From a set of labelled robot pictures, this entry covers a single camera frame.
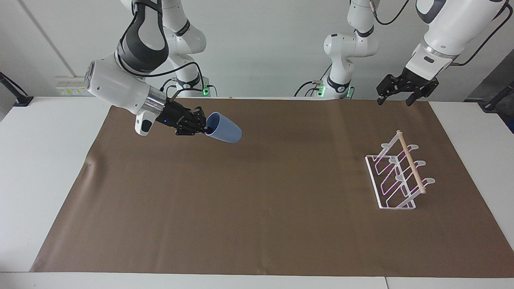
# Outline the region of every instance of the brown tablecloth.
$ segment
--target brown tablecloth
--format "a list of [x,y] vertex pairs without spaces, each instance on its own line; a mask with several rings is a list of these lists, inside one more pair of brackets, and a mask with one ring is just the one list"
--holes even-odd
[[[242,140],[160,124],[141,137],[113,107],[31,271],[514,277],[428,103],[180,101],[222,112]],[[412,211],[378,208],[364,161],[398,129],[436,179]]]

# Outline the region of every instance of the white table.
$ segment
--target white table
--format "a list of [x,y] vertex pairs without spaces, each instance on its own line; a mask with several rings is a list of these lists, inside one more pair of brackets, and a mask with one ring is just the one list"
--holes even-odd
[[[514,248],[514,135],[473,103],[431,103]],[[514,279],[27,273],[109,105],[36,98],[0,122],[0,288],[514,288]]]

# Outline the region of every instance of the blue cup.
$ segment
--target blue cup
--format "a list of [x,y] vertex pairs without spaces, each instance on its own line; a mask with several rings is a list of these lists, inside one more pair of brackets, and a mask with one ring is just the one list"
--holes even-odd
[[243,135],[235,123],[219,112],[214,112],[207,118],[207,127],[213,132],[205,133],[205,135],[224,142],[236,143]]

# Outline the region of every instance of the wooden dowel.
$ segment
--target wooden dowel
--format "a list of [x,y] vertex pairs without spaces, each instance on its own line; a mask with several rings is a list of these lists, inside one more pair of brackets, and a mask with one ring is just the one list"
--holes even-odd
[[414,160],[412,159],[411,152],[409,152],[409,147],[407,146],[407,143],[405,142],[405,139],[403,138],[403,132],[396,131],[398,134],[398,139],[400,140],[401,146],[403,148],[403,151],[405,152],[405,156],[407,157],[407,160],[409,161],[409,166],[411,167],[412,173],[414,174],[414,178],[416,179],[417,185],[419,187],[419,190],[422,194],[427,193],[427,190],[425,186],[423,186],[423,181],[421,180],[421,177],[419,176],[416,168],[416,164],[414,163]]

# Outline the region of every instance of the black pole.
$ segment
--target black pole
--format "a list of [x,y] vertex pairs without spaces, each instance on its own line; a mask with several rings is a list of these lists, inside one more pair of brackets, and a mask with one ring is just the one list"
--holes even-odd
[[0,83],[2,83],[16,98],[16,103],[14,106],[28,106],[29,103],[34,99],[34,96],[24,96],[21,94],[4,76],[3,73],[0,72]]
[[498,93],[493,99],[486,102],[484,104],[484,108],[488,111],[494,110],[498,102],[500,102],[502,99],[510,95],[512,92],[514,92],[514,81],[509,83],[509,85],[502,91],[500,91],[500,93]]

